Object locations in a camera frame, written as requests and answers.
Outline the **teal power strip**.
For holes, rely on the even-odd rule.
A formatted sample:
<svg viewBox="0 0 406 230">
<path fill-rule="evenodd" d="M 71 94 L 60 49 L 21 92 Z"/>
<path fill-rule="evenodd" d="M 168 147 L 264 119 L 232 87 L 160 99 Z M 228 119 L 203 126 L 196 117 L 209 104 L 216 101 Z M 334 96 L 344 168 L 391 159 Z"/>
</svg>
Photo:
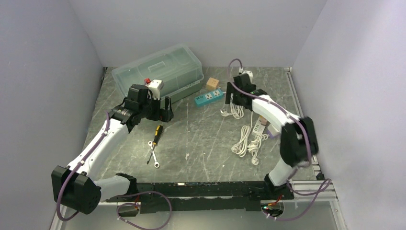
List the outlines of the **teal power strip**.
<svg viewBox="0 0 406 230">
<path fill-rule="evenodd" d="M 209 103 L 212 103 L 212 102 L 215 102 L 215 101 L 218 101 L 218 100 L 222 99 L 223 95 L 224 95 L 223 91 L 220 90 L 220 89 L 217 89 L 217 90 L 208 92 L 206 94 L 202 94 L 200 96 L 197 96 L 197 97 L 195 97 L 194 100 L 195 100 L 195 103 L 196 103 L 197 107 L 202 107 L 202 106 L 205 106 L 205 105 L 207 105 Z"/>
</svg>

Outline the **beige cube plug adapter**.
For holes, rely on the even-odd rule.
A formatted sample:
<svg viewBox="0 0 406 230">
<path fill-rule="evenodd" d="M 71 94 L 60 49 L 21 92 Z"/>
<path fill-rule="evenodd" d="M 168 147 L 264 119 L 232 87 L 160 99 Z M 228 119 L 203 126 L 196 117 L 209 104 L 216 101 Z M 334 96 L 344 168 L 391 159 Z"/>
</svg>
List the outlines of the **beige cube plug adapter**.
<svg viewBox="0 0 406 230">
<path fill-rule="evenodd" d="M 209 91 L 214 91 L 218 89 L 220 81 L 218 79 L 210 77 L 206 82 L 206 89 Z"/>
</svg>

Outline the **white power strip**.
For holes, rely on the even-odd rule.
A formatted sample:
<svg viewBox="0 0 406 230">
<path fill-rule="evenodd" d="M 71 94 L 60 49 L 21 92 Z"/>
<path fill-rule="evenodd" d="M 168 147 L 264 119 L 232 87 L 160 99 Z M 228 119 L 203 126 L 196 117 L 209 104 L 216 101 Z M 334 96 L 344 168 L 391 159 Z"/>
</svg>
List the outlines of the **white power strip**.
<svg viewBox="0 0 406 230">
<path fill-rule="evenodd" d="M 252 133 L 255 134 L 255 135 L 257 135 L 257 134 L 263 134 L 263 133 L 264 133 L 264 130 L 265 130 L 267 124 L 268 124 L 268 123 L 267 123 L 265 126 L 262 125 L 262 124 L 260 123 L 260 118 L 261 118 L 261 117 L 263 117 L 263 116 L 259 116 L 258 119 L 257 119 L 257 121 L 256 121 L 256 123 L 253 125 Z"/>
</svg>

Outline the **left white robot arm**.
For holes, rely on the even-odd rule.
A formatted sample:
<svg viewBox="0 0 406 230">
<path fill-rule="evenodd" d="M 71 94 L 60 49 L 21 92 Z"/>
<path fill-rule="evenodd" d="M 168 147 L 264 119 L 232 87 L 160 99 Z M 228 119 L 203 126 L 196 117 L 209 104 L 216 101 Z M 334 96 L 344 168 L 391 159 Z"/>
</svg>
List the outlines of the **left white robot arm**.
<svg viewBox="0 0 406 230">
<path fill-rule="evenodd" d="M 165 97 L 161 108 L 163 81 L 133 84 L 123 101 L 107 112 L 105 122 L 96 137 L 67 166 L 57 166 L 51 173 L 54 200 L 58 217 L 63 217 L 61 206 L 76 213 L 89 214 L 100 201 L 116 196 L 134 196 L 138 192 L 137 179 L 125 173 L 94 181 L 106 159 L 142 119 L 169 122 L 173 117 L 171 98 Z"/>
</svg>

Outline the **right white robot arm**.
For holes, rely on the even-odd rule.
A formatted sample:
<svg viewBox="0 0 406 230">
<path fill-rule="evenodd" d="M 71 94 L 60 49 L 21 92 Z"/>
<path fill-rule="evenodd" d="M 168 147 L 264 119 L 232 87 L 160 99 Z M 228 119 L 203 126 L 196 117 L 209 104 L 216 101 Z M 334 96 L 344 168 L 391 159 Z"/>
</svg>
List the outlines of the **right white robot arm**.
<svg viewBox="0 0 406 230">
<path fill-rule="evenodd" d="M 299 167 L 311 165 L 319 148 L 313 120 L 299 117 L 277 104 L 242 73 L 227 83 L 226 103 L 243 106 L 265 118 L 280 134 L 280 159 L 266 179 L 272 186 L 285 184 Z"/>
</svg>

